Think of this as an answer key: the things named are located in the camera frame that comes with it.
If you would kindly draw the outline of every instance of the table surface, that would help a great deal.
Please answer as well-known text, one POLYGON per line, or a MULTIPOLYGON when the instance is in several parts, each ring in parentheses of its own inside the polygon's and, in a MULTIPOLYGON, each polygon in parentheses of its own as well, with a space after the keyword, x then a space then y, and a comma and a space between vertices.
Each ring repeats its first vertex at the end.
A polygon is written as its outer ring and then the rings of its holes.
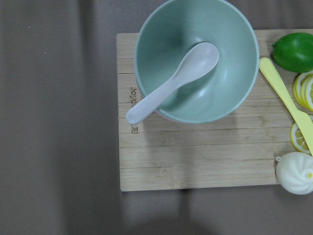
MULTIPOLYGON (((0 2, 0 234, 307 234, 280 185, 122 193, 117 33, 165 0, 0 2)), ((311 0, 230 0, 254 29, 313 28, 311 0)))

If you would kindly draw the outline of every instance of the green fruit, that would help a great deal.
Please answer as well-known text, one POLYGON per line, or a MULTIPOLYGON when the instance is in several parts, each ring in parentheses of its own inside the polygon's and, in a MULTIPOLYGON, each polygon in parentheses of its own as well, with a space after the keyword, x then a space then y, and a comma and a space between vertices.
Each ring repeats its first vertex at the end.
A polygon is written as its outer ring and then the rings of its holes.
POLYGON ((272 46, 274 61, 282 68, 299 73, 313 70, 312 34, 288 34, 272 46))

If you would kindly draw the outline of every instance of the wood grain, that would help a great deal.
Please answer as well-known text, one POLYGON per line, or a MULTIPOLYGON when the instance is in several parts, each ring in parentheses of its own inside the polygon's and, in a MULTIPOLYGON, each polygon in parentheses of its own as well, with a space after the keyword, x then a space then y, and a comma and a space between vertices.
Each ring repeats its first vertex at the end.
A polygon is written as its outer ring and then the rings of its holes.
MULTIPOLYGON (((260 56, 269 57, 271 45, 292 32, 313 29, 256 30, 260 56)), ((137 35, 116 38, 121 190, 277 184, 275 157, 295 151, 289 137, 293 120, 260 73, 244 103, 218 121, 182 124, 152 113, 136 126, 127 123, 126 112, 142 99, 134 75, 137 35)), ((277 68, 292 96, 297 74, 277 68)))

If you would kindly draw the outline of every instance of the bowl rim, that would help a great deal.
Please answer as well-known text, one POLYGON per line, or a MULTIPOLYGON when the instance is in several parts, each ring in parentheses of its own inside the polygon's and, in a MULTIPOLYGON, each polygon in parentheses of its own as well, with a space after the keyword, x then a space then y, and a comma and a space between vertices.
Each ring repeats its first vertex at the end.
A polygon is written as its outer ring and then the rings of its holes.
MULTIPOLYGON (((135 49, 134 49, 134 73, 135 73, 135 79, 138 85, 138 89, 140 91, 140 93, 142 94, 143 97, 147 96, 146 91, 143 89, 143 85, 141 83, 141 80, 139 79, 139 72, 138 72, 138 66, 137 66, 137 56, 138 56, 138 47, 139 47, 139 42, 141 39, 141 36, 145 30, 145 28, 147 27, 147 24, 150 22, 151 18, 154 17, 155 14, 157 14, 161 9, 165 8, 167 5, 171 4, 172 2, 177 1, 177 0, 168 0, 167 2, 163 3, 162 5, 160 5, 158 8, 156 8, 150 15, 149 17, 145 20, 145 22, 143 23, 137 40, 136 40, 136 44, 135 44, 135 49)), ((258 44, 258 40, 257 37, 255 35, 255 32, 250 24, 250 22, 248 21, 248 19, 244 16, 244 14, 238 9, 236 8, 234 5, 230 4, 229 2, 227 2, 226 0, 216 0, 219 1, 220 3, 227 5, 228 7, 232 8, 240 17, 241 19, 245 22, 246 26, 248 27, 254 44, 255 44, 255 52, 256 52, 256 66, 255 66, 255 72, 254 72, 254 76, 253 79, 251 81, 251 85, 248 88, 246 94, 242 97, 242 99, 230 110, 228 110, 227 112, 217 116, 217 117, 213 117, 213 118, 206 118, 206 119, 202 119, 202 120, 189 120, 189 119, 184 119, 184 118, 180 118, 177 116, 173 116, 168 112, 163 111, 162 109, 160 109, 160 107, 158 107, 155 112, 158 113, 159 115, 161 115, 162 117, 175 121, 175 122, 179 122, 179 123, 189 123, 189 124, 203 124, 203 123, 209 123, 209 122, 213 122, 219 119, 222 119, 223 117, 227 116, 228 114, 232 113, 233 111, 235 111, 240 105, 242 105, 242 103, 246 100, 246 98, 248 97, 248 95, 251 93, 254 84, 256 82, 257 79, 257 75, 258 75, 258 71, 259 71, 259 62, 260 62, 260 51, 259 51, 259 44, 258 44)))

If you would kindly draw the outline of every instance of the bowl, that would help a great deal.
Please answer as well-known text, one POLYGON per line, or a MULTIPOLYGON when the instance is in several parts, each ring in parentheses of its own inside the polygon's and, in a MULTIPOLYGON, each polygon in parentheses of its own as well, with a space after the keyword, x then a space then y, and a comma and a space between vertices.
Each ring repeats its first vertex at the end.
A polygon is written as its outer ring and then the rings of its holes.
POLYGON ((251 92, 259 47, 245 16, 224 0, 170 0, 143 24, 135 45, 138 88, 148 95, 168 80, 196 44, 216 45, 217 66, 171 94, 157 112, 183 123, 207 123, 237 109, 251 92))

